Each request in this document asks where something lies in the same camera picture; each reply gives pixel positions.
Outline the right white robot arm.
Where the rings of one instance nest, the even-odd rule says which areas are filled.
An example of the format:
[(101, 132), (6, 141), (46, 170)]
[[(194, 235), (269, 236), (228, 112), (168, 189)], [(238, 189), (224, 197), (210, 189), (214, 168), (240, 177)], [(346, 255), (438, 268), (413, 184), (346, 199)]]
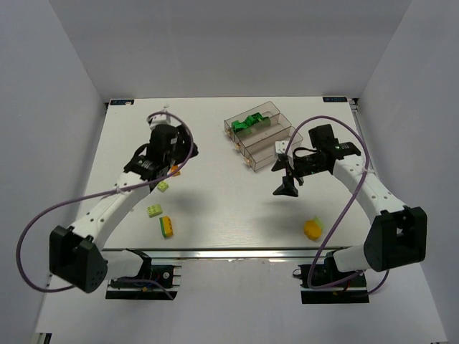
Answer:
[(275, 143), (274, 171), (285, 170), (276, 195), (298, 196), (297, 185), (306, 176), (328, 171), (364, 210), (371, 227), (362, 245), (335, 251), (332, 261), (340, 273), (388, 269), (421, 262), (427, 248), (427, 214), (399, 200), (365, 166), (361, 151), (352, 143), (341, 143), (330, 125), (309, 131), (313, 150), (306, 156), (288, 153), (285, 141)]

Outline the green lego upside-down rectangular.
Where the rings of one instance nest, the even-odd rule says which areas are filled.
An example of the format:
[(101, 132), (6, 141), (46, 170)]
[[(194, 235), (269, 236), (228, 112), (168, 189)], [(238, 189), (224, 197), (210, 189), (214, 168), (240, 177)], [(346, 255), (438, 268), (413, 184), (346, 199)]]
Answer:
[(247, 117), (247, 123), (249, 125), (254, 125), (263, 120), (263, 116), (260, 113), (255, 113)]

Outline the green 2x4 lego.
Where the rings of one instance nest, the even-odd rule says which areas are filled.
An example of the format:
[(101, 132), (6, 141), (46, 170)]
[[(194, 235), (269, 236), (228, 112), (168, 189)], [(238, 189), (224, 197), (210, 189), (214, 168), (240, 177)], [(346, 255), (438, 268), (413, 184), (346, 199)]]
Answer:
[(248, 129), (249, 126), (250, 126), (250, 124), (247, 121), (240, 122), (240, 121), (236, 120), (236, 121), (231, 123), (231, 128), (232, 128), (232, 131), (234, 133), (238, 133), (238, 132), (240, 132), (242, 130)]

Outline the light green 2x3 lego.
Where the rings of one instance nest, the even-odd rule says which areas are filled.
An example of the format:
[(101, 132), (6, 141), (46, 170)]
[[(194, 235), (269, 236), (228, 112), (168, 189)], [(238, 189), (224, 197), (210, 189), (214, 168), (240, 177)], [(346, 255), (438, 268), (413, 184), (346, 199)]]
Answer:
[(163, 210), (162, 210), (160, 204), (155, 204), (155, 205), (149, 206), (146, 209), (146, 211), (147, 211), (147, 214), (148, 214), (149, 218), (153, 218), (155, 216), (159, 216), (159, 215), (161, 215), (163, 213)]

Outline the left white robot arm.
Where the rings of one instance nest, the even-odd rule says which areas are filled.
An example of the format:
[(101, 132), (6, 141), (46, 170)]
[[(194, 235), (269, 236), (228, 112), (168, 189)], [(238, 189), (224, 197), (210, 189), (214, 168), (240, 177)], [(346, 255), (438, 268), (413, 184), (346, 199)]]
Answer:
[(105, 280), (140, 284), (151, 276), (151, 258), (139, 250), (104, 252), (115, 228), (137, 203), (165, 179), (173, 166), (193, 158), (197, 145), (184, 125), (159, 124), (150, 140), (124, 166), (112, 195), (104, 196), (86, 215), (49, 236), (50, 272), (86, 293)]

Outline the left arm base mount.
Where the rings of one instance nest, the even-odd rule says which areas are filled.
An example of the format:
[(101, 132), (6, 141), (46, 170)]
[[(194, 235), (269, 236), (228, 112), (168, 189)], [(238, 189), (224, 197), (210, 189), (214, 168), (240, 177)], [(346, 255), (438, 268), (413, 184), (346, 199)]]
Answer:
[(104, 253), (108, 263), (107, 300), (166, 300), (178, 293), (181, 267), (170, 262), (155, 261), (136, 249)]

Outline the light green small lego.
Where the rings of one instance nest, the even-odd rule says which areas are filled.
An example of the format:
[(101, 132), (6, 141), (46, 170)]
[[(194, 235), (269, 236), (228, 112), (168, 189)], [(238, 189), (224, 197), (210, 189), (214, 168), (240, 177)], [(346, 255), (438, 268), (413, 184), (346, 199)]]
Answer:
[(157, 188), (160, 192), (164, 193), (164, 192), (169, 188), (169, 185), (167, 184), (167, 182), (161, 181), (161, 182), (159, 182), (159, 183), (157, 184), (156, 188)]

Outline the orange lego brick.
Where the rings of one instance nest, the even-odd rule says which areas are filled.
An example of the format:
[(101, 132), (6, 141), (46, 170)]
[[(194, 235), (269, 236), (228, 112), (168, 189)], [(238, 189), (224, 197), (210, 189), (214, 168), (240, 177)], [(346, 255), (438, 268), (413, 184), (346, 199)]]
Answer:
[(171, 172), (172, 172), (172, 176), (179, 176), (181, 174), (178, 166), (172, 166)]

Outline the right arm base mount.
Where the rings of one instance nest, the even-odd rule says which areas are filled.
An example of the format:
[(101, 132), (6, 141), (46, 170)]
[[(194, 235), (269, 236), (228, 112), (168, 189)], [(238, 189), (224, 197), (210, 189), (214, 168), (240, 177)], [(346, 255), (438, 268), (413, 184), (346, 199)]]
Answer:
[(318, 290), (308, 286), (310, 264), (299, 265), (292, 276), (300, 281), (301, 302), (304, 305), (339, 305), (369, 303), (366, 278), (363, 274), (351, 279), (353, 272), (339, 272), (330, 257), (317, 264), (313, 270), (313, 286), (331, 285)]

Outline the yellow green lego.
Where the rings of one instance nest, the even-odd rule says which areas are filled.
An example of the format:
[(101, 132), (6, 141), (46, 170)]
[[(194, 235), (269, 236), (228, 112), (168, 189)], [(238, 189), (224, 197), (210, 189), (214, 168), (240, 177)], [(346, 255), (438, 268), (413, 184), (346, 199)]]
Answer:
[(164, 238), (170, 238), (174, 235), (174, 228), (171, 219), (168, 216), (162, 216), (160, 219), (161, 233)]

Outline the light green curved lego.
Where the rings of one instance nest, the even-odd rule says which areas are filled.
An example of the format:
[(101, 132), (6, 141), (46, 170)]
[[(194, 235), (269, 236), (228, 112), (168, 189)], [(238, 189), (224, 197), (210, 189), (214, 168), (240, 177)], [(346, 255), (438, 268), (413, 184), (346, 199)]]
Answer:
[(321, 219), (320, 219), (318, 216), (315, 216), (315, 217), (313, 218), (313, 221), (314, 221), (314, 222), (316, 223), (316, 225), (317, 225), (318, 227), (320, 227), (321, 229), (324, 228), (324, 224), (323, 224), (323, 222), (321, 221)]

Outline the yellow round lego piece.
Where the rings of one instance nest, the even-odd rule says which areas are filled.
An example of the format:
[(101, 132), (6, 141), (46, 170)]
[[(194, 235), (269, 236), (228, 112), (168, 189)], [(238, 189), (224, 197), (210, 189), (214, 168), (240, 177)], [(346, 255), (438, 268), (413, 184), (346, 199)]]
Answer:
[(304, 224), (303, 231), (308, 239), (316, 241), (321, 238), (322, 226), (316, 221), (310, 220)]

